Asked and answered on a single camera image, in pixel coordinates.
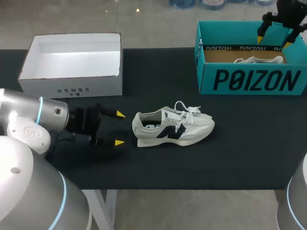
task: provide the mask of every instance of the black table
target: black table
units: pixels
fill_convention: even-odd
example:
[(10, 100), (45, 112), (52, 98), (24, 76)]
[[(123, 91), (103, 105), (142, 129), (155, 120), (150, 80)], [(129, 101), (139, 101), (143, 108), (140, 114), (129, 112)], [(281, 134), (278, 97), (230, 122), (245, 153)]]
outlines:
[[(0, 51), (0, 88), (21, 90), (17, 77), (25, 54)], [(123, 96), (64, 99), (70, 108), (101, 103), (127, 117), (105, 118), (98, 132), (126, 141), (123, 146), (92, 150), (88, 137), (77, 135), (76, 143), (55, 147), (52, 164), (81, 189), (284, 189), (307, 151), (306, 92), (200, 95), (193, 48), (125, 49), (123, 69)], [(212, 135), (187, 147), (134, 146), (135, 114), (178, 100), (213, 117)]]

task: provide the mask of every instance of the white box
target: white box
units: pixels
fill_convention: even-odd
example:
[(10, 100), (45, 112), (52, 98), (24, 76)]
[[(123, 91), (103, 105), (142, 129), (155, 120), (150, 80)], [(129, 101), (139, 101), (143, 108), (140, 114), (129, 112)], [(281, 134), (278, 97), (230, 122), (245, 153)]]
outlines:
[(18, 81), (47, 98), (122, 95), (120, 34), (35, 36)]

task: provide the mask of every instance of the teal shoebox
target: teal shoebox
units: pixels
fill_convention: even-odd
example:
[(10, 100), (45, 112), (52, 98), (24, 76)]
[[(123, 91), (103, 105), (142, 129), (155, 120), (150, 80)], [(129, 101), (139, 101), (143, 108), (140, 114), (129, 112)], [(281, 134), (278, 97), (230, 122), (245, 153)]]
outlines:
[[(257, 44), (262, 22), (199, 21), (195, 61), (201, 94), (300, 95), (307, 84), (307, 46), (301, 36), (282, 49), (288, 28), (273, 24)], [(283, 64), (233, 63), (237, 58), (271, 59)]]

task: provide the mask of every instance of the yellow fingertip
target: yellow fingertip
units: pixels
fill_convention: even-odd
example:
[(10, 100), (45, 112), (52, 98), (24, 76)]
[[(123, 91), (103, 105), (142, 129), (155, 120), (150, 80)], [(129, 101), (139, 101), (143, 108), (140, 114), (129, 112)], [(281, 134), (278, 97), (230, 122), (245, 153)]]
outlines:
[(286, 45), (283, 46), (283, 48), (285, 49), (285, 48), (287, 48), (291, 44), (292, 44), (291, 42), (287, 42)]
[(258, 44), (261, 42), (262, 39), (263, 39), (263, 37), (261, 37), (261, 36), (258, 36), (258, 37), (257, 37), (257, 42), (258, 42)]
[(116, 111), (116, 116), (121, 116), (121, 117), (126, 117), (125, 115), (123, 115), (120, 111)]
[(121, 145), (122, 143), (124, 143), (124, 141), (121, 141), (121, 140), (115, 140), (115, 145), (114, 145), (114, 146), (116, 146), (116, 145)]

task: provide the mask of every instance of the tiled floor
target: tiled floor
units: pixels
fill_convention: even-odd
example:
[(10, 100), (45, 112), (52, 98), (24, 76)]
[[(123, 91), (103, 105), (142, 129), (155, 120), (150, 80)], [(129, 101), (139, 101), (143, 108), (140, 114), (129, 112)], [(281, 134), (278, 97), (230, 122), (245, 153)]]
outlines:
[[(261, 20), (271, 7), (228, 3), (181, 10), (167, 0), (0, 0), (0, 49), (34, 35), (121, 32), (124, 48), (194, 46), (197, 20)], [(274, 191), (123, 190), (116, 230), (273, 230)]]

